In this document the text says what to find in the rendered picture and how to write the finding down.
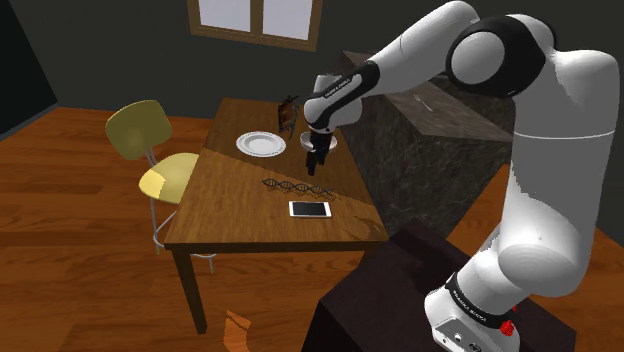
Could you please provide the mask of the grey bowl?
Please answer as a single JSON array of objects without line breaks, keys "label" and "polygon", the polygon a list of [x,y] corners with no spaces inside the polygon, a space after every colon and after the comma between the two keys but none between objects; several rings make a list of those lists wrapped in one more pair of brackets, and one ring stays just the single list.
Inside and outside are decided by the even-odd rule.
[{"label": "grey bowl", "polygon": [[[301,146],[303,147],[304,150],[306,151],[312,151],[313,150],[313,143],[310,140],[311,138],[311,132],[310,131],[306,131],[304,133],[302,133],[300,135],[300,143]],[[337,146],[337,139],[335,136],[333,136],[331,138],[331,142],[330,142],[330,146],[329,146],[329,152],[332,152]]]}]

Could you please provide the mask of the dark double helix model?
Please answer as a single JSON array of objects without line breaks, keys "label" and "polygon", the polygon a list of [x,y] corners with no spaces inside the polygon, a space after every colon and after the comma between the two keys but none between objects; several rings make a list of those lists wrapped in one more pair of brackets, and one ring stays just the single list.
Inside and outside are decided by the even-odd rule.
[{"label": "dark double helix model", "polygon": [[270,191],[280,191],[282,193],[294,193],[296,195],[309,195],[314,198],[323,198],[328,200],[335,200],[337,196],[333,193],[331,188],[323,188],[317,185],[309,185],[306,183],[293,183],[291,181],[278,181],[273,178],[263,179],[261,183],[266,186]]}]

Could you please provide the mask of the dark framed picture stand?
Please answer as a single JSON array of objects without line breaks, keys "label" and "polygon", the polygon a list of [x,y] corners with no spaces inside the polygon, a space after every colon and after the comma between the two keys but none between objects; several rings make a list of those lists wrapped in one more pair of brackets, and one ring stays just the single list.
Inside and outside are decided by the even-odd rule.
[{"label": "dark framed picture stand", "polygon": [[294,134],[296,120],[299,113],[299,107],[294,103],[296,96],[291,97],[287,96],[279,105],[278,105],[278,124],[279,124],[279,132],[289,132],[288,139],[291,139]]}]

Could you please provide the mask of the white round plate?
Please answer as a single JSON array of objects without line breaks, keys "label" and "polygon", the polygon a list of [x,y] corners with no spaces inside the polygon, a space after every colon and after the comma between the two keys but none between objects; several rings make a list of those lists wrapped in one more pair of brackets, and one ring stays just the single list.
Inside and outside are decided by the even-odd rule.
[{"label": "white round plate", "polygon": [[240,135],[236,140],[236,146],[246,155],[269,158],[284,152],[286,142],[276,134],[254,131]]}]

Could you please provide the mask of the white tablet with black screen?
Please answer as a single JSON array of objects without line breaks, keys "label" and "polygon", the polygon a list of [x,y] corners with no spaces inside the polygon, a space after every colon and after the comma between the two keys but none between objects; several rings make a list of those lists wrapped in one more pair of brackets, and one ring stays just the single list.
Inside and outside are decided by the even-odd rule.
[{"label": "white tablet with black screen", "polygon": [[328,202],[290,201],[289,213],[291,217],[332,217],[332,212]]}]

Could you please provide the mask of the brown wooden table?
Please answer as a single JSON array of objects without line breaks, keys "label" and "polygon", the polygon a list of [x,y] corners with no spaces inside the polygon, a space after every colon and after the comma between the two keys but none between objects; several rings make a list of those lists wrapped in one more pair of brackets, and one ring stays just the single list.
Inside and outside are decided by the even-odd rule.
[{"label": "brown wooden table", "polygon": [[[299,140],[308,129],[303,117],[275,157],[252,157],[237,148],[237,139],[247,132],[277,131],[277,108],[275,102],[222,99],[164,240],[200,334],[207,322],[192,255],[372,251],[388,239],[340,131],[334,133],[336,148],[313,175]],[[330,190],[330,217],[291,216],[290,202],[316,201],[318,195],[270,189],[267,179]]]}]

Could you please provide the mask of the dark marble counter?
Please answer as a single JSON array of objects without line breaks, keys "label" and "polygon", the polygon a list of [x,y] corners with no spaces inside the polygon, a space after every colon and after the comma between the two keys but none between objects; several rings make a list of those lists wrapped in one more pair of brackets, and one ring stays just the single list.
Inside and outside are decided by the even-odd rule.
[{"label": "dark marble counter", "polygon": [[341,132],[389,234],[417,219],[449,235],[510,160],[513,100],[465,92],[443,73],[362,106]]}]

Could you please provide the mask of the wooden framed window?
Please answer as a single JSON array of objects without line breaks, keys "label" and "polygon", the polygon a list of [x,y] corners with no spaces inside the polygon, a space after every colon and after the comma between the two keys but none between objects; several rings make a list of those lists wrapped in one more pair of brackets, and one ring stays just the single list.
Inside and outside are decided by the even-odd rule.
[{"label": "wooden framed window", "polygon": [[195,36],[314,52],[323,0],[187,0]]}]

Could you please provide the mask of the yellow chair with metal legs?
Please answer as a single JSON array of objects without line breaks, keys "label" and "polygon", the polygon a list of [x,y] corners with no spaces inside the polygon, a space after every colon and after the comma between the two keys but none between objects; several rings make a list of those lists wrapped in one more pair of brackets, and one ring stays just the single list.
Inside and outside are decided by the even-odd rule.
[{"label": "yellow chair with metal legs", "polygon": [[156,100],[138,101],[121,108],[107,120],[105,133],[124,159],[137,160],[145,156],[148,161],[149,169],[141,176],[138,187],[150,200],[152,240],[159,255],[164,247],[159,241],[159,233],[176,212],[158,225],[155,202],[180,203],[199,155],[183,152],[156,160],[153,148],[172,136],[170,121]]}]

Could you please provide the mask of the dark robot stand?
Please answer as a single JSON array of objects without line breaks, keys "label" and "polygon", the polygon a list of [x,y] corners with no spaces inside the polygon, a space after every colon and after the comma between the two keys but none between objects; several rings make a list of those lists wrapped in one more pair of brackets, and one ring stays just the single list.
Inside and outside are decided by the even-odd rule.
[{"label": "dark robot stand", "polygon": [[412,220],[319,300],[301,352],[574,352],[529,298],[559,290],[546,261],[498,231],[468,257]]}]

